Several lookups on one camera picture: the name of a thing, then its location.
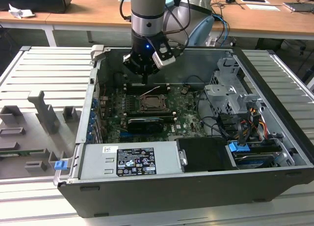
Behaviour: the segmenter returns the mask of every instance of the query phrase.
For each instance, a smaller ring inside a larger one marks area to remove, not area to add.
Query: floor
[[[56,30],[54,34],[59,46],[63,47],[90,47],[93,44],[104,44],[106,46],[131,45],[130,33],[92,32],[94,43],[89,43],[87,41],[87,34],[84,31]],[[254,49],[257,40],[257,38],[236,38],[236,47],[242,49]],[[262,49],[272,50],[276,44],[278,44],[278,40],[267,39],[264,41]],[[19,48],[28,45],[48,46],[44,31],[33,29],[10,29],[9,34],[2,32],[0,38],[0,73],[6,69]],[[306,46],[303,54],[300,53],[301,46]],[[313,49],[314,41],[301,42],[297,40],[285,40],[281,49],[279,49],[276,54],[294,73],[296,73],[302,62]],[[313,65],[314,53],[308,58],[306,63],[304,63],[297,75],[300,78],[303,77],[306,70]]]

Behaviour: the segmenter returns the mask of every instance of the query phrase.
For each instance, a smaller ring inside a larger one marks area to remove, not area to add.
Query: motherboard
[[[125,85],[108,89],[100,101],[104,142],[205,137],[196,112],[196,93],[183,85]]]

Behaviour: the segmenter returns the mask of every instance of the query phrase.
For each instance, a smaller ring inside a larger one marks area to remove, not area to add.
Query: power supply label
[[[156,174],[154,148],[117,150],[117,175],[134,176]]]

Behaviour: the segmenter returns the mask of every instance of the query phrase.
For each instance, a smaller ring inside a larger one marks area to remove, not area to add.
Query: open computer chassis
[[[269,53],[189,49],[140,85],[126,52],[95,60],[70,173],[55,175],[80,216],[270,201],[314,179],[313,144],[250,61]]]

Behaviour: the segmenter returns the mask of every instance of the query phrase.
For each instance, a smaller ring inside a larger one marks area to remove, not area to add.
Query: blue latch
[[[244,146],[239,146],[237,144],[237,141],[232,141],[229,144],[229,148],[230,148],[231,152],[234,152],[234,151],[250,151],[251,150],[248,144],[246,144]]]
[[[68,161],[56,161],[54,164],[54,170],[67,170]]]

